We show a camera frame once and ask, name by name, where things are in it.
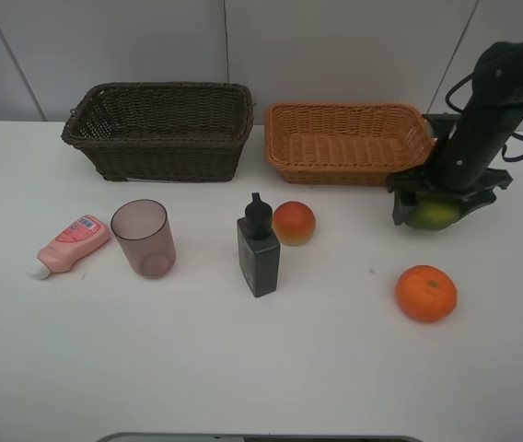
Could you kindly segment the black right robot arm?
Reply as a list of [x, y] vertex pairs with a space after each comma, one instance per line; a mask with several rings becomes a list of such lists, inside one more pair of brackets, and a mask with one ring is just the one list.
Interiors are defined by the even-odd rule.
[[496, 200], [495, 189], [512, 182], [490, 164], [504, 156], [506, 142], [523, 121], [523, 42], [497, 42], [465, 77], [472, 94], [456, 115], [427, 115], [440, 123], [436, 142], [424, 164], [389, 175], [395, 225], [410, 225], [426, 201], [442, 203], [463, 218]]

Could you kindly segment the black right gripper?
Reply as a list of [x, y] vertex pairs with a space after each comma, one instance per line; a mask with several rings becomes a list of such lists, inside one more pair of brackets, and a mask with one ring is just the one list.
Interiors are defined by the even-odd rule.
[[511, 175], [502, 169], [486, 169], [473, 184], [464, 188], [458, 184], [444, 184], [433, 176], [426, 166], [418, 166], [387, 177], [387, 190], [393, 192], [392, 219], [395, 226], [410, 226], [415, 221], [419, 203], [417, 193], [444, 195], [455, 207], [450, 225], [474, 211], [496, 201], [495, 188], [505, 190], [513, 181]]

